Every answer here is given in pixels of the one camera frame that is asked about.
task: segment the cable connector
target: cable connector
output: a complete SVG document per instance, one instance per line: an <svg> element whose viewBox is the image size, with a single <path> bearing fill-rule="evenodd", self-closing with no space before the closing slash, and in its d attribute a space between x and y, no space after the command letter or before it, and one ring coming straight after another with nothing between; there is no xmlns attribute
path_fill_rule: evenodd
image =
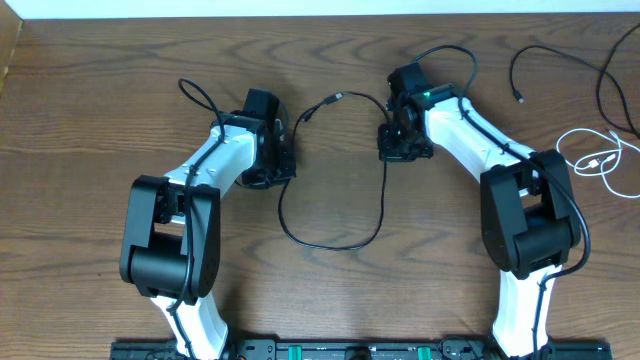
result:
<svg viewBox="0 0 640 360"><path fill-rule="evenodd" d="M520 104L524 102L524 98L522 97L522 94L520 94L520 91L518 90L513 90L513 97L516 98L516 100L518 100Z"/></svg>
<svg viewBox="0 0 640 360"><path fill-rule="evenodd" d="M331 96L327 96L326 98L324 98L324 100L322 101L325 105L329 105L332 104L338 100L342 99L342 93L336 93L333 94Z"/></svg>

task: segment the wooden table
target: wooden table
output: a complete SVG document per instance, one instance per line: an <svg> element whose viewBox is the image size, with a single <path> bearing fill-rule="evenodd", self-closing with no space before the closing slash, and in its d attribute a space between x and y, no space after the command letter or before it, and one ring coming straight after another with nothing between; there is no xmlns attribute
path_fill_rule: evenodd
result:
<svg viewBox="0 0 640 360"><path fill-rule="evenodd" d="M453 43L479 57L470 98L514 139L555 146L566 130L604 130L596 73L532 52L511 96L517 48L546 44L600 64L640 17L469 15L28 21L0 97L0 348L3 358L103 359L116 339L167 338L166 320L118 273L132 181L177 167L207 136L211 114L179 92L179 77L223 110L249 87L274 91L298 115L340 90L388 97L386 76L430 47ZM610 71L640 115L640 34ZM434 83L462 86L463 54L424 61ZM606 108L622 113L609 84ZM362 99L321 109L300 128L298 179L285 215L314 242L368 236L378 214L379 110ZM602 146L574 137L567 155ZM499 277L480 237L475 180L442 149L389 165L379 237L358 252L311 251L282 233L279 188L234 187L222 205L222 265L214 293L232 329L282 338L437 338L487 334ZM632 155L612 183L638 192ZM554 288L549 333L611 342L616 359L640 351L640 201L572 177L593 235L588 266ZM571 263L582 246L571 253Z"/></svg>

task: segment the black cable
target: black cable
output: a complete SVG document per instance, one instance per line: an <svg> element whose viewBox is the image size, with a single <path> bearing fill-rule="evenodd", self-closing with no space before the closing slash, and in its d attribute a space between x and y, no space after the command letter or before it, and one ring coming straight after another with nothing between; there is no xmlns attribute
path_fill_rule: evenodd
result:
<svg viewBox="0 0 640 360"><path fill-rule="evenodd" d="M544 292L547 289L546 288L546 284L551 279L556 279L556 278L559 278L559 277L562 277L562 276L565 276L565 275L573 274L574 272L576 272L576 271L580 270L582 267L584 267L584 265L589 260L589 256L591 254L591 235L589 233L589 227L587 226L587 221L586 221L584 215L582 214L582 211L580 211L580 208L578 207L578 204L576 204L576 202L573 199L573 197L571 196L571 194L564 188L564 186L562 186L562 184L555 177L553 177L545 169L543 169L542 167L540 167L539 165L537 165L533 161L529 160L525 156L523 156L523 155L517 153L516 151L512 150L509 147L509 144L501 143L490 132L486 131L480 125L478 125L475 122L475 120L473 120L471 118L471 116L469 116L469 111L464 109L464 107L462 106L462 100L464 99L464 97L465 97L465 95L467 93L467 90L471 86L471 83L473 82L473 79L475 79L475 77L476 77L476 75L478 73L478 59L476 58L476 56L471 51L469 51L469 50L467 50L465 48L462 48L460 46L456 46L456 45L442 45L442 46L438 46L436 48L433 48L431 50L427 50L426 52L418 55L418 57L416 57L416 59L414 61L418 61L422 57L424 57L424 56L426 56L428 54L431 54L431 53L433 53L435 51L442 50L442 49L453 49L453 50L461 51L461 52L469 55L471 57L471 60L473 61L473 72L471 73L471 76L469 77L469 80L465 84L464 88L462 89L462 91L458 95L458 109L460 110L460 113L462 114L463 118L465 120L467 120L469 122L469 124L471 124L471 126L473 126L476 130L478 130L487 139L491 140L494 144L496 144L496 146L498 146L502 151L508 153L509 155L515 157L516 159L520 160L521 162L527 164L527 166L531 167L532 170L536 171L539 174L539 176L541 176L542 178L547 180L547 182L549 182L552 186L554 186L560 192L560 194L565 198L565 200L569 203L569 205L571 206L571 208L573 209L573 211L577 215L578 221L580 222L580 229L582 230L582 233L584 235L584 252L582 254L582 258L580 259L580 261L578 261L577 264L575 264L574 266L572 266L572 267L570 267L568 269L561 270L561 271L559 271L557 273L554 273L554 274L545 275L542 278L542 280L540 281L540 284L539 284L540 293L538 294L538 304L536 306L536 314L535 314L535 319L534 319L534 324L533 324L533 329L532 329L532 331L533 331L533 358L536 359L537 356L538 356L538 337L537 337L538 325L539 325L539 322L540 322L540 312L542 310L542 302L543 302L543 298L544 298Z"/></svg>
<svg viewBox="0 0 640 360"><path fill-rule="evenodd" d="M524 97L522 96L522 94L520 93L520 91L518 91L513 83L513 70L514 70L514 66L516 63L516 60L518 59L518 57L524 53L525 51L529 50L529 49L541 49L541 50L546 50L549 52L552 52L554 54L560 55L561 57L568 59L568 60L572 60L575 61L579 64L588 66L596 71L598 71L598 79L596 81L596 103L598 105L598 111L600 112L600 116L602 116L602 118L604 119L604 121L606 121L609 125L613 126L614 128L620 130L620 131L624 131L626 133L629 134L633 134L635 135L638 139L640 139L640 133L638 132L638 130L636 130L635 126L633 125L633 121L631 120L631 114L629 113L629 108L627 106L627 100L624 96L624 92L622 91L622 87L620 86L620 84L618 83L618 81L615 79L615 77L613 75L611 75L608 71L607 71L607 67L609 67L609 63L611 62L611 59L613 58L613 55L615 54L618 46L624 41L624 39L627 38L627 36L631 35L631 33L633 33L635 30L637 30L638 28L640 28L640 24L634 26L633 28L631 28L629 31L627 31L616 43L615 45L611 48L611 50L609 51L609 55L607 56L607 59L605 60L605 63L602 67L599 67L597 65L594 65L584 59L581 59L577 56L571 55L571 54L567 54L565 52L547 47L547 46L542 46L542 45L529 45L526 46L520 50L518 50L513 57L511 58L511 64L509 65L509 83L511 85L511 90L513 91L513 96L516 98L516 100L518 100L518 102L522 103L524 102ZM629 127L623 127L620 126L616 123L614 123L613 121L611 121L611 119L609 119L609 117L607 116L607 114L605 114L604 109L602 108L602 100L600 98L600 90L601 90L601 86L602 86L602 78L604 76L607 76L611 82L613 83L613 85L616 88L616 91L618 92L618 96L620 97L620 103L622 104L622 109L624 111L624 115L625 118L627 120L627 124L629 124Z"/></svg>
<svg viewBox="0 0 640 360"><path fill-rule="evenodd" d="M602 111L602 102L600 101L600 87L602 86L602 78L604 77L604 74L607 72L607 68L611 63L611 59L613 58L613 55L615 55L616 51L618 50L618 46L622 44L622 42L624 41L624 39L627 38L627 36L631 35L631 33L636 31L638 28L640 28L640 24L637 24L636 26L629 29L626 33L624 33L624 35L622 35L622 37L620 37L620 39L618 39L618 41L616 41L615 44L613 44L613 47L611 48L611 50L609 50L609 55L607 56L607 60L605 60L604 65L602 66L602 69L600 69L600 72L598 73L598 81L596 82L596 101L598 102L598 110L600 111L600 114L603 115L603 117L604 117L604 112ZM622 95L622 90L620 90L619 87L618 87L618 92L620 93L620 99L622 101L622 108L624 109L624 115L627 118L629 127L631 128L630 129L631 131L628 131L628 132L633 132L633 134L638 139L640 139L640 134L633 127L633 122L631 121L631 116L629 115L629 109L627 108L627 102L624 99L624 95Z"/></svg>
<svg viewBox="0 0 640 360"><path fill-rule="evenodd" d="M183 83L187 83L191 85L194 89L196 89L207 100L209 105L206 105L200 102L198 99L194 98L184 88ZM191 182L193 181L193 176L197 174L198 168L200 168L200 165L202 164L202 162L204 162L204 160L209 155L211 155L211 153L215 149L217 149L222 143L224 143L225 131L224 131L224 124L222 122L222 115L220 114L220 111L214 104L211 97L209 97L209 95L200 86L198 86L196 83L194 83L191 80L180 79L178 80L178 87L180 88L182 93L186 97L191 99L193 102L195 102L196 104L202 106L203 108L209 111L213 111L216 115L216 120L218 121L218 125L220 126L220 136L218 136L218 140L210 148L208 148L193 164L189 166L187 178L185 179L185 182L184 182L184 215L185 215L184 225L185 225L185 231L187 232L187 269L185 271L182 289L180 290L180 294L178 295L176 302L168 306L166 309L167 312L171 315L171 317L173 317L176 323L176 328L178 330L178 333L180 334L180 336L185 342L185 347L189 352L189 357L196 359L193 353L193 347L191 346L191 341L189 341L189 338L187 337L187 334L185 333L184 328L182 327L182 323L180 322L180 318L178 317L178 312L177 312L178 307L184 302L185 297L191 296L190 295L191 291L189 288L191 287L191 278L193 277L193 262L194 262L193 260L193 220L191 218Z"/></svg>
<svg viewBox="0 0 640 360"><path fill-rule="evenodd" d="M298 130L298 125L300 125L300 122L301 121L304 121L304 122L309 121L311 119L311 117L313 116L313 114L315 114L315 112L318 111L318 109L322 105L329 105L331 103L334 103L334 102L340 100L345 95L355 95L355 96L360 96L360 97L364 97L364 98L367 98L367 99L371 100L382 111L387 123L388 124L391 123L391 117L387 113L385 107L378 100L376 100L373 96L368 95L368 94L364 94L364 93L354 92L354 91L339 92L339 93L336 93L334 95L331 95L331 96L325 98L320 103L318 103L315 106L310 107L309 109L305 110L300 115L300 117L298 118L298 120L296 121L296 123L295 123L295 125L293 127L293 132L291 134L291 150L292 151L293 151L293 147L294 147L294 144L295 144L296 131ZM289 182L290 181L291 180L287 180L287 182L284 183L284 186L282 188L282 192L280 193L280 199L278 200L278 219L280 220L280 225L282 226L282 230L289 237L289 239L291 239L293 242L295 242L297 244L300 244L302 246L306 246L306 247L312 248L312 249L332 250L332 251L358 250L358 249L362 249L363 247L369 245L376 238L376 236L378 235L378 232L380 231L380 228L382 227L382 220L384 219L384 191L385 191L385 188L387 186L387 162L386 161L384 161L384 165L383 165L383 169L382 169L382 190L380 191L380 216L378 218L378 224L377 224L376 229L374 230L373 234L369 238L365 239L364 241L362 241L362 242L360 242L358 244L354 244L354 245L327 246L327 245L311 244L311 243L302 241L302 240L298 239L297 237L295 237L291 233L291 231L289 231L289 228L285 224L284 216L282 215L282 200L284 199L284 194L287 191L287 188L289 187Z"/></svg>

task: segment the green terminal block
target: green terminal block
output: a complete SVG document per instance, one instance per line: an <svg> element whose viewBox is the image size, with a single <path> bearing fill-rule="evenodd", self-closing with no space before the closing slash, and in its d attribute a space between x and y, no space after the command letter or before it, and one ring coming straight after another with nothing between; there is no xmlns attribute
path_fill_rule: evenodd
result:
<svg viewBox="0 0 640 360"><path fill-rule="evenodd" d="M302 346L289 346L289 360L302 360Z"/></svg>
<svg viewBox="0 0 640 360"><path fill-rule="evenodd" d="M291 349L289 349L289 360L291 360ZM430 347L418 348L418 360L432 360Z"/></svg>

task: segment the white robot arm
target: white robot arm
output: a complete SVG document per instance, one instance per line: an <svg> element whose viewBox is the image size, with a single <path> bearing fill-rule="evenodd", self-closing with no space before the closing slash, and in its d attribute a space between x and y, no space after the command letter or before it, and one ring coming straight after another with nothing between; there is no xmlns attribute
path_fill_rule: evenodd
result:
<svg viewBox="0 0 640 360"><path fill-rule="evenodd" d="M432 144L436 144L451 153L481 184L483 240L501 269L500 307L492 335L508 358L531 354L539 284L545 275L561 270L569 248L577 244L575 220L535 172L505 153L462 116L453 86L432 87L417 63L396 69L388 80L392 90L388 107L394 112L394 123L379 129L380 158L412 161L431 157ZM571 189L566 166L563 169L559 165L559 154L536 154L491 125L468 99L463 99L462 104L483 130L523 157L533 157L544 164ZM519 197L538 194L542 194L543 202L523 209ZM547 282L542 301L538 350L548 341L545 322L553 282Z"/></svg>
<svg viewBox="0 0 640 360"><path fill-rule="evenodd" d="M211 291L220 263L220 198L240 175L245 186L266 188L295 174L291 152L277 134L278 105L273 94L251 89L242 111L221 116L225 138L213 152L209 150L222 136L220 124L212 126L208 140L180 167L162 178L143 175L132 186L121 277L163 311L182 354L219 359L227 342L228 327ZM185 279L186 235L159 233L154 224L185 224L185 182L200 159L190 183L193 275L174 317L167 308L180 297Z"/></svg>

